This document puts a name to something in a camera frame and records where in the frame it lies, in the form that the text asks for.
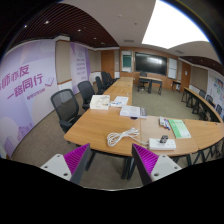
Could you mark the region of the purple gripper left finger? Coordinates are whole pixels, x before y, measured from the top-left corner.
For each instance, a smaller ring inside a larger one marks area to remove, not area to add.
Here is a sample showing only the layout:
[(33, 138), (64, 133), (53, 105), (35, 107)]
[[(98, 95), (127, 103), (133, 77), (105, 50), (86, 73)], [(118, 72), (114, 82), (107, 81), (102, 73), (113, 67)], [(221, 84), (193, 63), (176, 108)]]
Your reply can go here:
[(89, 155), (90, 144), (85, 144), (65, 155), (54, 155), (41, 166), (41, 169), (72, 183), (79, 184)]

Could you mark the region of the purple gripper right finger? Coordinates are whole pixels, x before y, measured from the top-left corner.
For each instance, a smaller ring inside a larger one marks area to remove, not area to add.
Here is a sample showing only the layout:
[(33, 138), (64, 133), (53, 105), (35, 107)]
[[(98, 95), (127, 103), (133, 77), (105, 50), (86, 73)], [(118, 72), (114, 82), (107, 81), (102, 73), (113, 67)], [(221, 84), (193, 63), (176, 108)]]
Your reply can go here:
[(156, 155), (137, 144), (132, 144), (132, 155), (144, 185), (181, 170), (167, 155)]

